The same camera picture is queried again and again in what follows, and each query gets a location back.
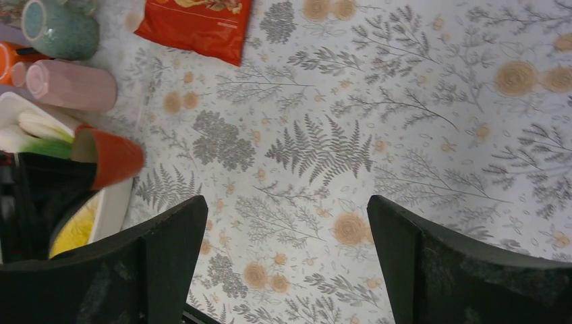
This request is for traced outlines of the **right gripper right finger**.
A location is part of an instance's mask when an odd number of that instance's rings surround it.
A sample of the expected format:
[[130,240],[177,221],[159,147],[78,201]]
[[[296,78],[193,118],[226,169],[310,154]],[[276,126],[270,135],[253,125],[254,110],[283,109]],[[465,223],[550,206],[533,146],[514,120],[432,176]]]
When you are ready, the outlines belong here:
[[367,206],[396,323],[570,323],[571,264],[495,247],[374,195]]

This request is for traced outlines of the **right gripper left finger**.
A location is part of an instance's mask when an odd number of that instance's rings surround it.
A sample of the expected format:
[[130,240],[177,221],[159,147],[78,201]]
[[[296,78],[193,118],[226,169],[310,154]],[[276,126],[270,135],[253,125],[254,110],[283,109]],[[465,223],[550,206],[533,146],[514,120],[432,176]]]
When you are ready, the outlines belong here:
[[53,259],[1,266],[2,323],[181,323],[208,207],[194,196]]

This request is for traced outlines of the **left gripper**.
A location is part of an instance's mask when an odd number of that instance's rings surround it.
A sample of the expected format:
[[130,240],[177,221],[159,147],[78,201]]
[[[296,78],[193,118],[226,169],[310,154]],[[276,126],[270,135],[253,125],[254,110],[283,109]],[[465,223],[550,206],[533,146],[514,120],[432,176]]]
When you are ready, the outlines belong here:
[[1,262],[46,260],[57,234],[95,194],[96,163],[1,152]]

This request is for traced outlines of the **small orange red mug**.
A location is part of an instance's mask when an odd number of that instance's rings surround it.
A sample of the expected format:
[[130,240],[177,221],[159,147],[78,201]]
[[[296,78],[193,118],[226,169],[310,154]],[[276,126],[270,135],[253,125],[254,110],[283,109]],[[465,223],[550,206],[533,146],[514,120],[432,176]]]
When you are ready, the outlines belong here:
[[144,151],[139,144],[88,125],[76,128],[70,159],[91,167],[91,190],[133,178],[145,162]]

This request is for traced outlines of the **pink faceted mug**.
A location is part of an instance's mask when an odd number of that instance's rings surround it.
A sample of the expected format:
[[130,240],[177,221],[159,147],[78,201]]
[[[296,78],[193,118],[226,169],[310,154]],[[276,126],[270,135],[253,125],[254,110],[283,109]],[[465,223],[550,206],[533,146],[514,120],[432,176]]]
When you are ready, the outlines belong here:
[[106,70],[60,60],[39,60],[26,72],[26,86],[39,102],[89,112],[107,112],[117,83]]

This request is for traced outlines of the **green round mug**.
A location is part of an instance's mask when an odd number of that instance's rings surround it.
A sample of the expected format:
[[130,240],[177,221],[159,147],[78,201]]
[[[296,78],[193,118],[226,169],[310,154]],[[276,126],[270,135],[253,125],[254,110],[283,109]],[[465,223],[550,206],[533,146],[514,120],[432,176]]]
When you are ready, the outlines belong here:
[[55,59],[85,61],[98,50],[97,1],[31,0],[22,10],[24,37],[39,53]]

